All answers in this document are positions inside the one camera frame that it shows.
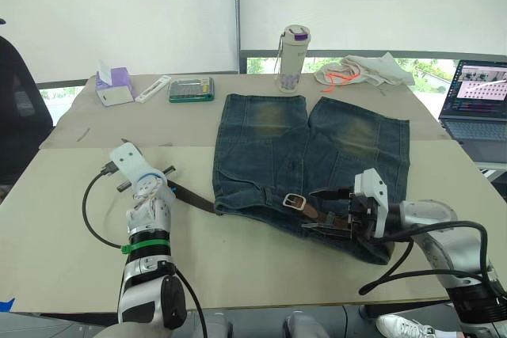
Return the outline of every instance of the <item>white water bottle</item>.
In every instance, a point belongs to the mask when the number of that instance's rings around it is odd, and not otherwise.
[[[304,59],[307,56],[310,39],[310,29],[302,25],[289,25],[280,36],[278,54],[281,61],[277,82],[281,92],[295,92],[301,77]]]

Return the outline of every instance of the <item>black chair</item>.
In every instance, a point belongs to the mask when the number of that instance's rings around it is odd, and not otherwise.
[[[13,185],[48,137],[53,120],[16,48],[0,36],[0,184]]]

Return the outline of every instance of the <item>jeans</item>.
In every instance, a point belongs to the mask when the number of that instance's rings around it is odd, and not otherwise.
[[[353,187],[354,177],[375,168],[390,203],[405,199],[409,121],[321,98],[307,120],[304,97],[227,96],[213,165],[217,214],[244,215],[298,237],[386,264],[392,245],[344,240],[303,228],[308,219],[283,200],[307,198],[323,213],[348,214],[348,202],[313,196],[327,188]]]

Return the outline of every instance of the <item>purple tissue box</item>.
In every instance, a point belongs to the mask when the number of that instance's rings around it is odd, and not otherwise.
[[[132,87],[127,68],[115,67],[114,69],[111,69],[111,79],[112,85],[108,85],[107,83],[101,81],[97,72],[95,90],[97,91],[97,95],[104,106],[133,102],[135,92]]]

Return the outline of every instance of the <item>belt buckle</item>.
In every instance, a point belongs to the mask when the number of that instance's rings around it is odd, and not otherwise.
[[[296,209],[297,211],[303,211],[305,205],[307,204],[307,199],[299,194],[287,193],[282,204],[286,207]]]

